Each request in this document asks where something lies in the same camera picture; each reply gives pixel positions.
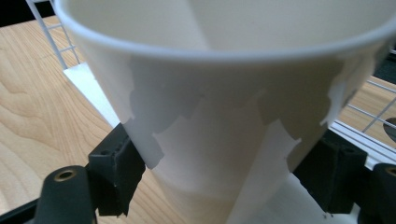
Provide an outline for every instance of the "metal rack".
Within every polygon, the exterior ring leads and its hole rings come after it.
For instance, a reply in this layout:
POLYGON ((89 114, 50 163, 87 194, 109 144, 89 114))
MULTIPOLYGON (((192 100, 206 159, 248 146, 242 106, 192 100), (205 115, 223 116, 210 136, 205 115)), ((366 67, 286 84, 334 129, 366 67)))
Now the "metal rack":
MULTIPOLYGON (((41 2, 48 2, 53 6, 53 0, 26 0, 30 9, 32 10, 33 14, 39 25, 41 26, 46 38, 48 39, 50 45, 53 48, 54 53, 58 57, 58 60, 64 70, 66 76, 77 86, 77 88, 87 97, 87 99, 96 107, 96 109, 107 119, 107 121, 115 127, 119 121, 117 116, 115 115, 114 111, 112 110, 109 102, 107 101, 105 95, 103 94, 101 88, 98 86, 96 80, 94 79, 89 67, 87 64, 82 63, 81 59, 78 57, 76 46, 72 44, 72 41, 67 34, 66 30, 62 26, 61 23, 47 26, 40 13, 38 12, 35 4, 41 2), (60 28, 64 32, 64 36, 67 39, 67 43, 69 46, 59 49, 50 34, 50 30, 60 28), (66 51, 71 51, 76 59, 76 64, 67 66, 66 62, 64 61, 63 53, 66 51)), ((396 54, 396 50, 393 49, 390 53, 396 54)), ((330 129, 335 131, 336 133, 342 135, 350 141, 351 143, 355 144, 356 146, 362 148, 363 150, 369 153, 369 159, 367 161, 368 167, 373 167, 375 164, 379 162, 390 162, 396 163, 396 149, 391 147, 389 144, 371 136, 367 132, 372 128, 374 125, 377 125, 378 122, 381 124, 388 124, 388 126, 396 129, 396 126, 392 123, 389 123, 384 120, 383 115, 389 111, 391 108, 396 108, 396 87, 388 87, 381 83, 376 83, 372 80, 367 81, 368 85, 378 88, 382 91, 387 91, 393 95, 393 99, 385 105, 383 108, 380 109, 380 112, 377 114, 370 113, 357 105, 352 103, 347 107, 359 112, 362 116, 370 118, 371 121, 362 129, 358 129, 356 127, 352 127, 349 124, 341 120, 337 120, 330 129)))

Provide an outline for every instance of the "cup rim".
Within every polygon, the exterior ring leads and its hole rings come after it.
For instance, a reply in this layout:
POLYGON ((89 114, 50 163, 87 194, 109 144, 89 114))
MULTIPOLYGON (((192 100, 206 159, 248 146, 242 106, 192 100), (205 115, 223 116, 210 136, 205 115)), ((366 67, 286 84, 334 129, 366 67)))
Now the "cup rim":
POLYGON ((279 62, 285 60, 311 59, 317 57, 326 57, 334 53, 348 52, 353 49, 360 49, 378 42, 389 44, 389 47, 396 42, 396 11, 390 19, 382 25, 360 35, 336 40, 329 43, 306 46, 291 49, 271 49, 271 50, 193 50, 193 49, 172 49, 161 46, 153 46, 138 42, 133 42, 121 38, 112 37, 94 31, 93 29, 79 23, 67 11, 65 6, 67 0, 55 1, 55 13, 60 21, 74 34, 83 36, 91 42, 116 49, 124 52, 133 52, 135 54, 163 58, 167 60, 191 61, 191 62, 279 62))

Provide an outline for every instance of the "wooden table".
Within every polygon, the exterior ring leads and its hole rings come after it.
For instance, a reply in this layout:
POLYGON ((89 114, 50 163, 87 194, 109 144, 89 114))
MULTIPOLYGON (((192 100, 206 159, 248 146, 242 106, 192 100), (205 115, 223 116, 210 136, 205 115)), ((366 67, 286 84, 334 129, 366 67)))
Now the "wooden table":
MULTIPOLYGON (((376 110, 389 97, 394 96, 365 85, 354 102, 376 110)), ((366 122, 351 109, 343 112, 341 120, 358 129, 366 122)), ((85 165, 89 152, 110 130, 63 75, 36 21, 0 29, 0 214, 37 198, 43 179, 52 171, 85 165)), ((381 128, 370 131, 387 138, 381 128)), ((150 172, 138 186, 128 217, 99 221, 182 223, 150 172)))

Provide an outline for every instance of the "white paper cup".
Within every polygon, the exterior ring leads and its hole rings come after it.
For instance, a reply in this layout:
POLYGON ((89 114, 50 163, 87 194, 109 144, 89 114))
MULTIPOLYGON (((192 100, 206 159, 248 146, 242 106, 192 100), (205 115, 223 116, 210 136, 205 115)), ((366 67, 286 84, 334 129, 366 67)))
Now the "white paper cup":
POLYGON ((176 210, 241 223, 389 52, 396 1, 56 1, 176 210))

